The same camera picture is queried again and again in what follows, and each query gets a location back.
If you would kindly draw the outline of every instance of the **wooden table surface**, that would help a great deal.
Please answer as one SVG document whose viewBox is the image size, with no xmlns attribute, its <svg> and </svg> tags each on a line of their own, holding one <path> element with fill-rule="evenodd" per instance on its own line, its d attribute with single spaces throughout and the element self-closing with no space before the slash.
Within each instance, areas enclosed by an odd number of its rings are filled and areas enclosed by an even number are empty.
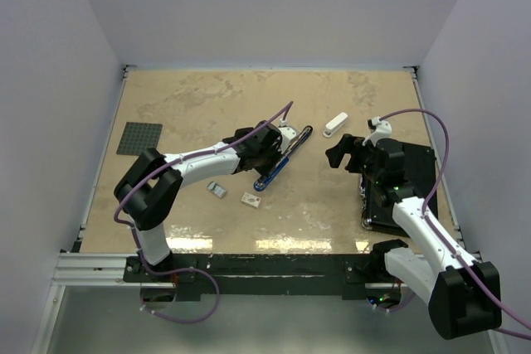
<svg viewBox="0 0 531 354">
<path fill-rule="evenodd" d="M 81 246 L 85 253 L 131 253 L 134 242 L 113 222 L 113 189 L 136 157 L 117 155 L 126 122 L 163 124 L 158 150 L 184 153 L 230 137 L 238 128 L 268 119 L 290 100 L 288 118 L 314 133 L 288 166 L 261 193 L 252 188 L 255 171 L 214 180 L 227 189 L 218 199 L 198 182 L 178 193 L 164 222 L 175 252 L 202 253 L 367 253 L 373 244 L 394 239 L 361 227 L 358 175 L 332 169 L 324 151 L 343 133 L 368 134 L 367 119 L 418 107 L 404 71 L 309 70 L 133 70 L 129 73 L 109 147 L 90 208 Z M 332 138 L 324 125 L 340 112 L 348 122 Z M 420 114 L 391 120 L 393 138 L 429 145 Z M 262 199 L 259 209 L 244 206 L 244 192 Z M 438 191 L 441 224 L 451 232 L 451 216 Z M 410 246 L 411 240 L 405 239 Z"/>
</svg>

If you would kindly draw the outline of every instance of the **reflective surface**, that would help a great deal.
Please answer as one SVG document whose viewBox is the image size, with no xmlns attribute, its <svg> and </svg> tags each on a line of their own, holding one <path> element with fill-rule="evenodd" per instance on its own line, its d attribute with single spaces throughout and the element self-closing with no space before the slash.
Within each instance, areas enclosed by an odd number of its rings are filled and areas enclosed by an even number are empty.
<svg viewBox="0 0 531 354">
<path fill-rule="evenodd" d="M 171 303 L 196 317 L 213 303 Z M 49 354 L 491 354 L 486 333 L 445 341 L 416 298 L 387 316 L 332 297 L 222 296 L 207 321 L 178 325 L 139 311 L 138 288 L 68 288 Z"/>
<path fill-rule="evenodd" d="M 214 177 L 182 189 L 165 230 L 176 252 L 216 253 L 366 253 L 395 236 L 361 227 L 358 175 L 332 169 L 324 151 L 342 134 L 368 134 L 367 119 L 396 109 L 418 107 L 409 73 L 403 71 L 186 71 L 141 70 L 129 73 L 110 144 L 90 209 L 82 252 L 130 253 L 131 234 L 112 221 L 116 183 L 135 157 L 116 155 L 126 122 L 163 124 L 158 150 L 179 153 L 205 148 L 235 129 L 255 126 L 290 100 L 289 123 L 314 126 L 275 180 L 257 195 L 260 208 L 241 203 L 256 194 L 255 171 Z M 332 138 L 322 132 L 340 112 L 348 122 Z M 428 144 L 420 114 L 392 121 L 393 137 Z M 215 180 L 227 189 L 219 199 L 207 190 Z M 441 223 L 451 218 L 439 195 Z"/>
</svg>

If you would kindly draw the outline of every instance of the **gray mat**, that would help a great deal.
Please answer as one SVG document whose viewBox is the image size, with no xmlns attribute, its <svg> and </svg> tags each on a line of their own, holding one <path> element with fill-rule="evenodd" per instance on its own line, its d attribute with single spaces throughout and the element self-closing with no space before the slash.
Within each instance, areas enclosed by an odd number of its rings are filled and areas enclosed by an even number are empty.
<svg viewBox="0 0 531 354">
<path fill-rule="evenodd" d="M 140 155 L 146 148 L 156 148 L 162 129 L 162 124 L 126 123 L 116 153 Z"/>
</svg>

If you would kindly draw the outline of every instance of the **white wall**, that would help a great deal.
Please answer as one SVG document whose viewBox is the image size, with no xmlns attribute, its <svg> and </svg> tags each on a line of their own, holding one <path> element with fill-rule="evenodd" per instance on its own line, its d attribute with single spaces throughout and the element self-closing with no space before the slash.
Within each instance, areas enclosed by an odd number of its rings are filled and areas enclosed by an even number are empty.
<svg viewBox="0 0 531 354">
<path fill-rule="evenodd" d="M 0 0 L 0 351 L 27 353 L 119 88 L 87 0 Z"/>
<path fill-rule="evenodd" d="M 465 242 L 498 268 L 503 302 L 531 320 L 531 0 L 459 0 L 420 78 L 450 130 L 446 177 Z M 506 316 L 504 326 L 524 332 Z"/>
<path fill-rule="evenodd" d="M 418 65 L 456 0 L 90 0 L 143 66 Z"/>
</svg>

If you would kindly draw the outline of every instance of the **table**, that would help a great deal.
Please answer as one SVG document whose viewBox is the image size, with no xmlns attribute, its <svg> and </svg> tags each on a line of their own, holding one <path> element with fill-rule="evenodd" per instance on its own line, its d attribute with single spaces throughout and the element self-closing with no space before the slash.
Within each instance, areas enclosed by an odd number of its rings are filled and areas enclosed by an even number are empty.
<svg viewBox="0 0 531 354">
<path fill-rule="evenodd" d="M 186 253 L 367 253 L 396 238 L 361 227 L 358 175 L 332 169 L 324 151 L 343 133 L 368 134 L 367 119 L 396 109 L 417 108 L 411 75 L 370 70 L 132 70 L 124 87 L 100 172 L 80 251 L 131 253 L 130 232 L 113 222 L 113 189 L 136 157 L 117 155 L 126 122 L 163 124 L 158 150 L 184 153 L 230 137 L 238 128 L 268 119 L 290 100 L 289 124 L 314 133 L 266 188 L 252 188 L 258 174 L 216 177 L 222 199 L 209 181 L 186 187 L 164 222 L 168 244 Z M 324 125 L 340 112 L 348 122 L 332 138 Z M 420 114 L 392 119 L 393 137 L 429 145 Z M 244 192 L 261 197 L 259 209 L 241 203 Z M 441 224 L 453 234 L 442 188 L 437 192 Z M 411 240 L 404 239 L 414 251 Z"/>
</svg>

